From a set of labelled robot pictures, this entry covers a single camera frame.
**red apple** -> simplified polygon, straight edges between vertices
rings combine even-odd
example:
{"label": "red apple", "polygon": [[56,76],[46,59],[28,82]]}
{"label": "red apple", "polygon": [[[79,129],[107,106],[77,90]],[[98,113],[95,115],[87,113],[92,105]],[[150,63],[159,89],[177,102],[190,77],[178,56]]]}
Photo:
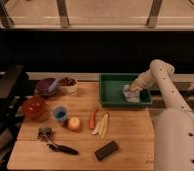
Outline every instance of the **red apple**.
{"label": "red apple", "polygon": [[81,127],[81,121],[78,117],[73,116],[68,120],[68,128],[72,131],[79,131]]}

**metal frame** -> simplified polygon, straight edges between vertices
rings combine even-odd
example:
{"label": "metal frame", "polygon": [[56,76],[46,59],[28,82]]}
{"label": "metal frame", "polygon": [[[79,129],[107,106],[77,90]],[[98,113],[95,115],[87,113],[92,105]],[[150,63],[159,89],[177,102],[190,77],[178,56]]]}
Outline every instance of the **metal frame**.
{"label": "metal frame", "polygon": [[61,27],[68,28],[70,24],[65,0],[57,0],[57,7],[60,16]]}
{"label": "metal frame", "polygon": [[5,28],[12,28],[14,26],[14,22],[11,17],[8,15],[8,12],[5,8],[5,4],[3,0],[0,0],[0,20],[1,24]]}
{"label": "metal frame", "polygon": [[147,23],[146,23],[148,28],[156,27],[161,5],[162,5],[162,0],[153,0],[150,15],[149,15]]}

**green tray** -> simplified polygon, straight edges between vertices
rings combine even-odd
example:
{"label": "green tray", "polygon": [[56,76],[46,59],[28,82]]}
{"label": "green tray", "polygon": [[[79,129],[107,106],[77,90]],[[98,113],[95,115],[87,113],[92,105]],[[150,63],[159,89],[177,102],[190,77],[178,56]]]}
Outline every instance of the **green tray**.
{"label": "green tray", "polygon": [[102,107],[134,107],[144,108],[152,104],[152,98],[149,90],[140,92],[140,102],[127,102],[123,87],[125,84],[131,84],[138,74],[100,74],[99,92]]}

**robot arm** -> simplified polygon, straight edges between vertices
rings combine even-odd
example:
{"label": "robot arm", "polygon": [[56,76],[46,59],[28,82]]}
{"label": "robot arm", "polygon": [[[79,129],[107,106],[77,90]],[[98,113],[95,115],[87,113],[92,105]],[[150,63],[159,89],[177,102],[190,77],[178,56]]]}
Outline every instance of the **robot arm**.
{"label": "robot arm", "polygon": [[155,81],[165,102],[155,128],[155,171],[194,171],[194,113],[170,79],[174,67],[153,60],[131,90],[149,88]]}

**wooden surface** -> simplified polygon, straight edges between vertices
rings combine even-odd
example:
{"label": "wooden surface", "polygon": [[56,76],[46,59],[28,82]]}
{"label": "wooden surface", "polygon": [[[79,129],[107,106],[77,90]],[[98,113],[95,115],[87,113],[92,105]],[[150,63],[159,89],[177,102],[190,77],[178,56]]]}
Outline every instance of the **wooden surface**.
{"label": "wooden surface", "polygon": [[[65,106],[68,116],[79,116],[82,121],[80,132],[61,127],[53,118],[52,111]],[[10,170],[153,170],[154,131],[148,109],[101,108],[96,120],[109,112],[108,131],[104,139],[92,135],[88,128],[88,116],[99,106],[98,83],[79,82],[74,95],[57,94],[47,99],[47,109],[39,121],[26,119],[8,162]],[[79,151],[78,156],[53,152],[38,141],[38,128],[53,129],[53,140]],[[94,152],[111,140],[117,142],[119,150],[99,162]]]}

